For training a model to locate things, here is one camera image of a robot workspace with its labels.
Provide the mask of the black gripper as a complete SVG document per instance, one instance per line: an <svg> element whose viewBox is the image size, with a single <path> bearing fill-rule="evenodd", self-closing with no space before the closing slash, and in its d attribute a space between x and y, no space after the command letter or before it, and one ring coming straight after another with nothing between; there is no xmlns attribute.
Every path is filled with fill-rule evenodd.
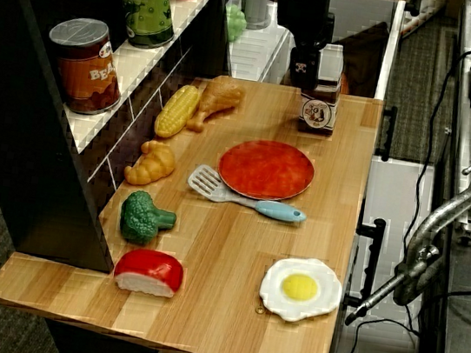
<svg viewBox="0 0 471 353"><path fill-rule="evenodd" d="M301 90L318 85L321 50L331 42L335 15L330 0L278 0L277 22L295 39L290 52L290 82Z"/></svg>

